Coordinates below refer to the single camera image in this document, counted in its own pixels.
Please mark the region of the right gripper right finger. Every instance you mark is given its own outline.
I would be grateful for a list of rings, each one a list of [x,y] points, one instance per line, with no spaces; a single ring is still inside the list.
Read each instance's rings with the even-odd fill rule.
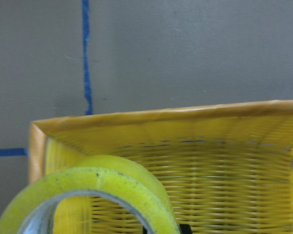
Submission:
[[[189,224],[180,224],[179,228],[181,234],[192,234],[192,230]]]

